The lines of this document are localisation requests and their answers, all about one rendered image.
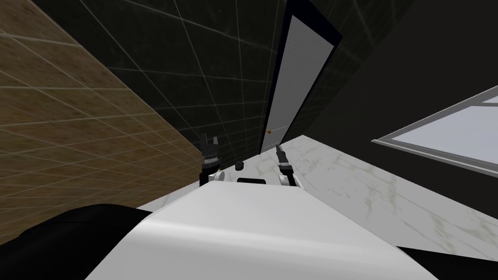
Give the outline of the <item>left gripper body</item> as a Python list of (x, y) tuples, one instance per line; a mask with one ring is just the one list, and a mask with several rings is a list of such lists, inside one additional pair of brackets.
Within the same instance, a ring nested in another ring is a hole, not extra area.
[(213, 143), (200, 144), (201, 155), (205, 159), (217, 158), (218, 150), (219, 150), (219, 144), (213, 144)]

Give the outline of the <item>grey framed window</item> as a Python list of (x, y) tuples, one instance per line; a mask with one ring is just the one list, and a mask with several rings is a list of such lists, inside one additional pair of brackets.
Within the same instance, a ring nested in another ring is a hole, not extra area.
[(498, 85), (372, 142), (498, 178)]

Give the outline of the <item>grey door leaf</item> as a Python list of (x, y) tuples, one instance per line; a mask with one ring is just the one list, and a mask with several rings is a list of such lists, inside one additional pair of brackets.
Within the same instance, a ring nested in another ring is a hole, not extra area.
[(264, 129), (262, 152), (272, 149), (284, 139), (333, 48), (331, 43), (301, 20), (291, 17)]

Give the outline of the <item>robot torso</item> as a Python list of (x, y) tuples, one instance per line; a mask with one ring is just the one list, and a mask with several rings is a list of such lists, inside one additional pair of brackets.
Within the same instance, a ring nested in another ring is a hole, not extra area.
[(302, 185), (222, 172), (140, 221), (85, 280), (438, 280)]

